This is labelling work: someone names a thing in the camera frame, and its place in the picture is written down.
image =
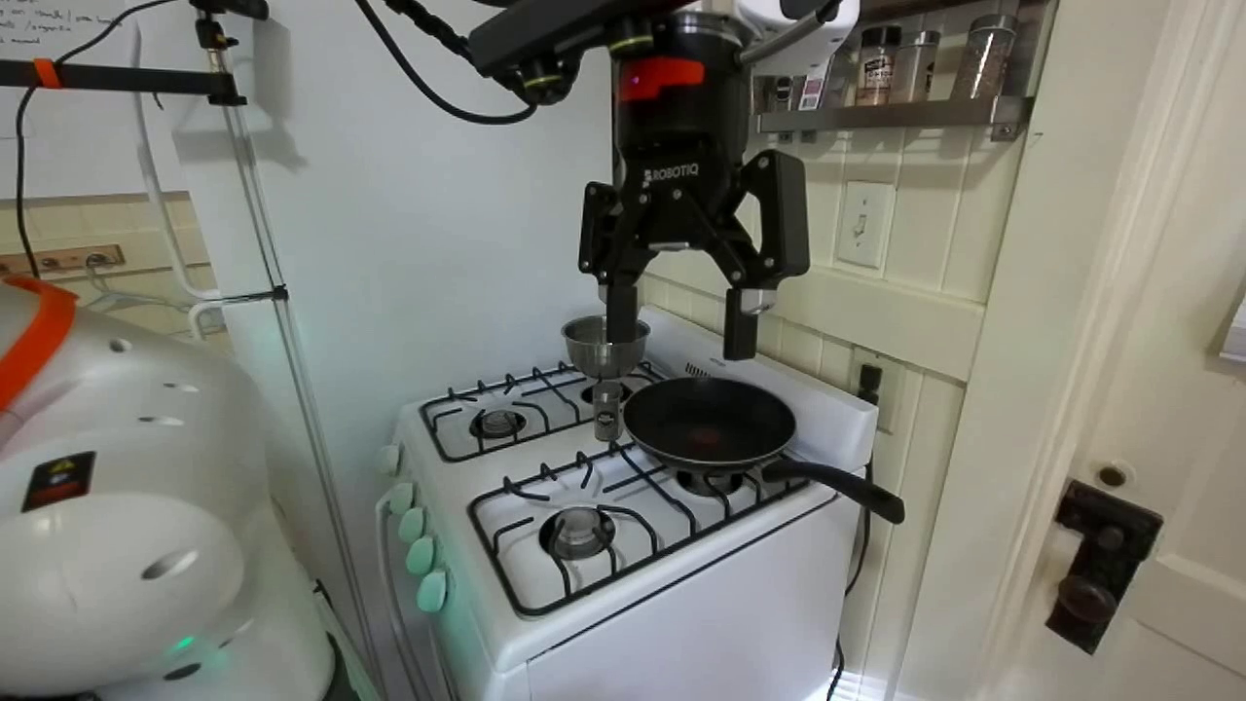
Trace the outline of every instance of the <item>door latch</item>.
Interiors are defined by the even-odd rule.
[[[1082,532],[1082,547],[1058,579],[1049,626],[1095,653],[1166,517],[1087,482],[1069,482],[1055,522]]]

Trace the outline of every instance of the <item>pan handle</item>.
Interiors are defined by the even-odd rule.
[[[860,503],[860,510],[872,510],[872,516],[882,516],[888,522],[903,522],[903,497],[899,493],[894,493],[894,490],[885,490],[878,482],[864,482],[860,475],[848,475],[840,467],[830,467],[830,465],[787,465],[785,461],[778,467],[769,470],[769,478],[794,478],[794,475],[840,490],[844,497]]]

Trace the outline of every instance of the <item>stove burner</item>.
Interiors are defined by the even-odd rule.
[[[477,412],[477,422],[467,426],[473,438],[480,439],[507,439],[507,438],[518,438],[524,434],[524,412],[516,410],[483,410]]]
[[[622,382],[620,382],[622,384]],[[582,401],[594,404],[594,384],[586,384]],[[633,401],[633,384],[622,384],[620,401]]]
[[[730,475],[713,475],[713,470],[678,470],[674,475],[678,488],[686,488],[689,493],[707,493],[707,497],[724,497],[733,490],[743,488],[743,475],[730,470]]]
[[[557,560],[598,556],[612,548],[612,540],[615,540],[615,522],[594,506],[557,510],[542,527],[542,548],[552,552]]]

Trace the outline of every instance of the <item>black frying pan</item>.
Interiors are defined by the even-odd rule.
[[[674,377],[622,404],[633,439],[674,470],[762,470],[762,478],[813,478],[864,510],[903,522],[903,503],[830,465],[794,465],[794,412],[769,388],[730,377]]]

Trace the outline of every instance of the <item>white gas stove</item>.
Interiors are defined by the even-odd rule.
[[[724,375],[799,412],[794,461],[864,470],[878,410],[648,314],[634,393]],[[594,438],[567,364],[411,404],[386,517],[429,669],[483,701],[799,701],[830,678],[856,506],[804,478],[694,478]]]

